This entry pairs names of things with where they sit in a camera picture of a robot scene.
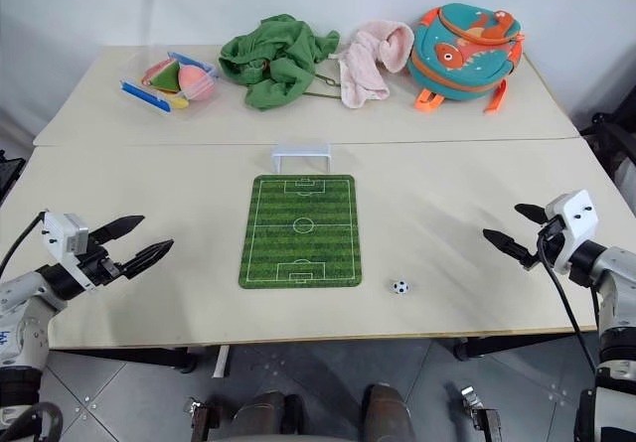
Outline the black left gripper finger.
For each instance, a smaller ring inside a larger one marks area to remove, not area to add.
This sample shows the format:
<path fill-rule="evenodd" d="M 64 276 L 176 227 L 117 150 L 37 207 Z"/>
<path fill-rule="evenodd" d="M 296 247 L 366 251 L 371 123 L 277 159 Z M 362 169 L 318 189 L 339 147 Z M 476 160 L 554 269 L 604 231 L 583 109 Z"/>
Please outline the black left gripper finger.
<path fill-rule="evenodd" d="M 159 262 L 171 249 L 173 239 L 160 241 L 142 249 L 129 261 L 120 265 L 120 273 L 132 279 Z"/>
<path fill-rule="evenodd" d="M 112 240 L 121 238 L 122 236 L 133 231 L 143 220 L 145 216 L 125 216 L 114 221 L 104 224 L 89 234 L 89 239 L 97 245 L 104 245 Z"/>

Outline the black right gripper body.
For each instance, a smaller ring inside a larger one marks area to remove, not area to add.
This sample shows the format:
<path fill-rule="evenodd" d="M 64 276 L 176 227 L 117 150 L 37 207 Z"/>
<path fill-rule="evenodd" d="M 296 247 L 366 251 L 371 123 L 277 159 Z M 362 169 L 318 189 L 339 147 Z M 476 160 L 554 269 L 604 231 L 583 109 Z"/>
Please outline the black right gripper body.
<path fill-rule="evenodd" d="M 545 263 L 548 267 L 553 267 L 564 245 L 565 224 L 563 219 L 561 217 L 548 219 L 546 216 L 530 216 L 529 220 L 542 227 L 538 233 L 542 242 L 537 242 L 537 251 L 530 255 L 526 266 L 534 267 L 539 263 Z"/>

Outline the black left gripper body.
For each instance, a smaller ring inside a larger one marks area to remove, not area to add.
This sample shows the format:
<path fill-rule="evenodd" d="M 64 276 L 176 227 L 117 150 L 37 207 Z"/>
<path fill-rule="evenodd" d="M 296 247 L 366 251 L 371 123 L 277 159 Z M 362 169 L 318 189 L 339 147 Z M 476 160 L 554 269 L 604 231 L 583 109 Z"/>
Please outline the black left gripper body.
<path fill-rule="evenodd" d="M 97 286 L 106 286 L 122 275 L 121 265 L 113 262 L 106 248 L 90 236 L 86 252 L 78 256 L 78 268 Z"/>

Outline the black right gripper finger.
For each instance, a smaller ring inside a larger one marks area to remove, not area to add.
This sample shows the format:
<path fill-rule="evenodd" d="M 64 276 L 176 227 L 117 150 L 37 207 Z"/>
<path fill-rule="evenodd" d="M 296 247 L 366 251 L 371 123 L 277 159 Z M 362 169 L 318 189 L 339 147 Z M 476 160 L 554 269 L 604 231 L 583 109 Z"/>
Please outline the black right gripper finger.
<path fill-rule="evenodd" d="M 516 243 L 510 236 L 498 230 L 484 228 L 483 236 L 499 251 L 512 257 L 523 267 L 533 267 L 537 264 L 537 256 L 522 245 Z"/>
<path fill-rule="evenodd" d="M 549 220 L 546 210 L 537 205 L 516 204 L 514 209 L 528 220 L 537 224 L 545 224 Z"/>

